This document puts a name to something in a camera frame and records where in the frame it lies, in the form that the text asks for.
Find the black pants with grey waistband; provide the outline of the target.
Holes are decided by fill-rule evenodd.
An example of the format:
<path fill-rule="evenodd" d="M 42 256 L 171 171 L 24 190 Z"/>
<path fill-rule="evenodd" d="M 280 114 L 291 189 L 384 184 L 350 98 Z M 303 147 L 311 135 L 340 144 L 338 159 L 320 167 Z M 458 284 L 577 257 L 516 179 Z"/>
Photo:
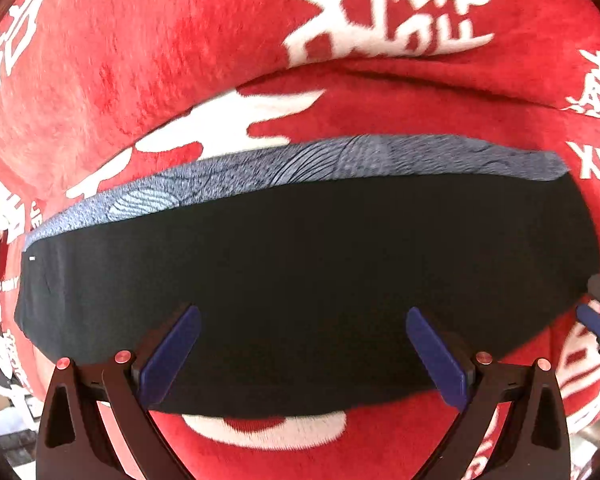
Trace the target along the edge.
<path fill-rule="evenodd" d="M 27 239 L 15 320 L 85 365 L 191 304 L 201 335 L 155 410 L 306 416 L 429 387 L 411 308 L 506 356 L 599 270 L 557 154 L 352 136 L 192 162 L 56 214 Z"/>

